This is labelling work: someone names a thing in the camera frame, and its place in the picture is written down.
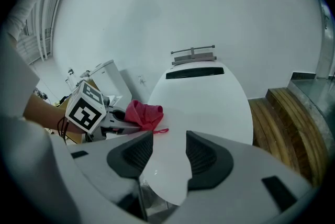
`person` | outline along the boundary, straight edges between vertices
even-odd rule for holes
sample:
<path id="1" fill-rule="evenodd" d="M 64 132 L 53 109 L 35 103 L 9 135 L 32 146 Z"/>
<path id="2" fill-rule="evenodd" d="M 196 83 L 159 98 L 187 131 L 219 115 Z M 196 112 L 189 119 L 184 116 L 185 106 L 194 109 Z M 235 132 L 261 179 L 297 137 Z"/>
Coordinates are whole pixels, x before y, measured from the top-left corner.
<path id="1" fill-rule="evenodd" d="M 17 46 L 18 38 L 23 28 L 25 27 L 26 20 L 32 11 L 33 6 L 37 0 L 17 0 L 14 7 L 9 12 L 5 28 L 9 36 L 11 45 L 15 48 Z M 26 120 L 30 120 L 42 125 L 45 128 L 57 130 L 57 124 L 60 119 L 65 115 L 65 110 L 52 106 L 45 102 L 42 98 L 32 93 L 29 98 L 28 104 L 24 111 Z M 68 126 L 69 132 L 84 133 L 79 127 L 70 123 Z"/>

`black baseboard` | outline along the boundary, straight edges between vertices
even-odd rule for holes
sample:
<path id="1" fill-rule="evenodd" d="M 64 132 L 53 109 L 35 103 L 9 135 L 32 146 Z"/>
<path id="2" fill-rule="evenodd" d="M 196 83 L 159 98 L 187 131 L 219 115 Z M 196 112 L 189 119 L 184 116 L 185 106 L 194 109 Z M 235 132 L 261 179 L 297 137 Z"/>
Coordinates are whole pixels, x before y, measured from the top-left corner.
<path id="1" fill-rule="evenodd" d="M 315 76 L 315 73 L 294 72 L 292 74 L 291 80 L 313 80 L 315 79 Z"/>

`white box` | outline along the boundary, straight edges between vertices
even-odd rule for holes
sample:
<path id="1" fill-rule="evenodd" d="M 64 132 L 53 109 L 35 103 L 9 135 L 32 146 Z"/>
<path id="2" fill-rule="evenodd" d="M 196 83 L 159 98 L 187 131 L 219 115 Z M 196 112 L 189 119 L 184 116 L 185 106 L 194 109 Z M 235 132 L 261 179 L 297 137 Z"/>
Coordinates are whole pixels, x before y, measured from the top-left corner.
<path id="1" fill-rule="evenodd" d="M 105 116 L 101 92 L 87 82 L 82 82 L 70 97 L 65 117 L 87 133 L 93 133 Z"/>

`wooden stairs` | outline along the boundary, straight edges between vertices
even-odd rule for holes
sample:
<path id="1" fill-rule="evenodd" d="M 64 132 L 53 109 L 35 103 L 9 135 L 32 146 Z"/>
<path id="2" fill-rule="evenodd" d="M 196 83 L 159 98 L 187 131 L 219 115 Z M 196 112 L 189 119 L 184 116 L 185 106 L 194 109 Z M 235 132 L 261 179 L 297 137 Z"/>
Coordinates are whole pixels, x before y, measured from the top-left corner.
<path id="1" fill-rule="evenodd" d="M 262 148 L 302 175 L 321 185 L 328 153 L 322 136 L 301 102 L 287 88 L 269 89 L 266 98 L 249 100 L 253 145 Z"/>

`white wall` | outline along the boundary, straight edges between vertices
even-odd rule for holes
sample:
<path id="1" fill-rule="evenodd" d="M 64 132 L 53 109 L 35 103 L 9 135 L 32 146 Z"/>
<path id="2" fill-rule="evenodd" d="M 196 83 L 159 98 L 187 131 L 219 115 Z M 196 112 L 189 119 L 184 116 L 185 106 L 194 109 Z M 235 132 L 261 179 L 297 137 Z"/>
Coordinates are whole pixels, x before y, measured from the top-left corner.
<path id="1" fill-rule="evenodd" d="M 63 96 L 68 96 L 71 91 L 54 61 L 54 58 L 48 57 L 44 62 L 38 60 L 30 65 L 30 68 L 40 78 L 37 88 L 48 95 L 51 103 L 58 102 Z"/>
<path id="2" fill-rule="evenodd" d="M 170 51 L 215 44 L 248 98 L 315 72 L 321 45 L 317 0 L 62 0 L 54 58 L 63 75 L 114 59 L 134 98 L 147 101 Z M 144 75 L 146 83 L 138 83 Z"/>

